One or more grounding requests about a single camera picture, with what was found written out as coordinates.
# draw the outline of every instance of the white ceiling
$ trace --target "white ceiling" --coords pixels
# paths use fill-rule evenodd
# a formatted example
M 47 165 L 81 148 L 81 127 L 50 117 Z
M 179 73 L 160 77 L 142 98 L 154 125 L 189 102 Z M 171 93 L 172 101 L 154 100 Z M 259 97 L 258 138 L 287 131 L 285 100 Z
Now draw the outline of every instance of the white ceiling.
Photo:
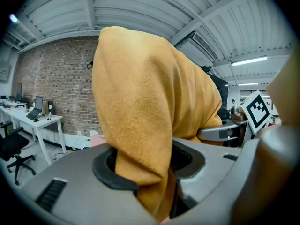
M 142 30 L 173 45 L 196 31 L 218 61 L 196 43 L 182 51 L 232 86 L 269 83 L 295 41 L 272 0 L 27 0 L 16 17 L 19 22 L 9 25 L 2 40 L 19 52 L 61 38 L 98 36 L 106 26 Z M 266 61 L 230 65 L 263 55 Z

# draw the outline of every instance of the yellow fabric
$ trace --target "yellow fabric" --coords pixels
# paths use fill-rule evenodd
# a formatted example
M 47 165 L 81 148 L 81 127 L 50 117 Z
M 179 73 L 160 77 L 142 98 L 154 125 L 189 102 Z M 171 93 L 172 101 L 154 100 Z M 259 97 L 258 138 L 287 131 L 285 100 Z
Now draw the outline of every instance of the yellow fabric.
M 214 82 L 164 38 L 108 27 L 92 89 L 105 139 L 118 149 L 116 173 L 139 185 L 137 198 L 163 221 L 174 195 L 172 137 L 199 142 L 198 129 L 222 124 Z

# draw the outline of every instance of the white desk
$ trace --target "white desk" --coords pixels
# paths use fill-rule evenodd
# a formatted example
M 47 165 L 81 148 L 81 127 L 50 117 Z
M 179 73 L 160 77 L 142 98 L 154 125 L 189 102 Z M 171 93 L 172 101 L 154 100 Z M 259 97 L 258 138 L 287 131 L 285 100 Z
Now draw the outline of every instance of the white desk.
M 42 137 L 42 130 L 41 130 L 42 128 L 44 128 L 48 125 L 51 125 L 53 123 L 57 123 L 58 134 L 59 134 L 62 150 L 63 150 L 63 152 L 67 152 L 64 137 L 63 137 L 62 130 L 61 130 L 61 121 L 60 121 L 62 119 L 61 116 L 53 115 L 51 117 L 51 120 L 47 120 L 47 118 L 43 118 L 43 119 L 40 119 L 38 122 L 33 122 L 32 120 L 30 120 L 29 118 L 26 117 L 27 113 L 25 113 L 23 107 L 5 109 L 2 106 L 0 106 L 0 112 L 1 112 L 1 118 L 3 121 L 4 121 L 3 113 L 6 113 L 7 115 L 9 115 L 12 118 L 14 129 L 16 129 L 20 125 L 20 121 L 23 123 L 26 123 L 27 125 L 29 125 L 31 127 L 33 140 L 36 141 L 36 136 L 37 136 L 39 144 L 42 148 L 43 154 L 49 165 L 52 164 L 52 160 L 50 159 L 49 154 L 48 154 L 45 144 L 44 144 L 44 140 Z
M 14 107 L 25 106 L 27 104 L 27 103 L 10 102 L 10 101 L 7 101 L 7 100 L 4 100 L 3 103 L 6 104 L 6 105 L 14 106 Z

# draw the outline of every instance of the fluorescent light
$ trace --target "fluorescent light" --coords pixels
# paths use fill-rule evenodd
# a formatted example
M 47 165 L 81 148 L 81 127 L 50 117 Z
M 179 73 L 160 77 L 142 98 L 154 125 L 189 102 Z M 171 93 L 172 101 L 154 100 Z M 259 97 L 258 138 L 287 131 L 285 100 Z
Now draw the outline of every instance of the fluorescent light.
M 9 15 L 9 18 L 11 21 L 13 21 L 14 23 L 16 23 L 18 21 L 18 19 L 15 17 L 15 15 L 11 14 Z
M 267 60 L 267 56 L 263 56 L 260 58 L 254 58 L 254 59 L 248 59 L 248 60 L 243 60 L 243 61 L 239 61 L 239 62 L 233 62 L 231 63 L 232 66 L 238 66 L 238 65 L 243 65 L 243 64 L 247 64 L 247 63 L 252 63 L 252 62 L 260 62 L 260 61 L 265 61 Z
M 247 86 L 247 85 L 258 85 L 258 82 L 253 83 L 240 83 L 239 86 Z

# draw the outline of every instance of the chair base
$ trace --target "chair base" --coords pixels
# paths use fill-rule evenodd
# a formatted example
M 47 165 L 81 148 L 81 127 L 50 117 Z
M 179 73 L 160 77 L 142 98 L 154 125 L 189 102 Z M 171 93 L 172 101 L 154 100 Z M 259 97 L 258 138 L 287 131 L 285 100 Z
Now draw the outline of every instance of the chair base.
M 8 172 L 11 173 L 11 170 L 9 168 L 15 166 L 15 184 L 19 185 L 19 182 L 17 181 L 17 176 L 18 176 L 19 168 L 21 166 L 30 170 L 32 175 L 36 175 L 36 172 L 31 167 L 24 164 L 25 161 L 27 161 L 31 158 L 32 158 L 32 160 L 35 160 L 35 157 L 33 155 L 30 155 L 28 157 L 20 157 L 19 155 L 15 155 L 15 158 L 16 158 L 16 161 L 14 161 L 10 165 L 8 165 L 7 169 L 8 169 Z

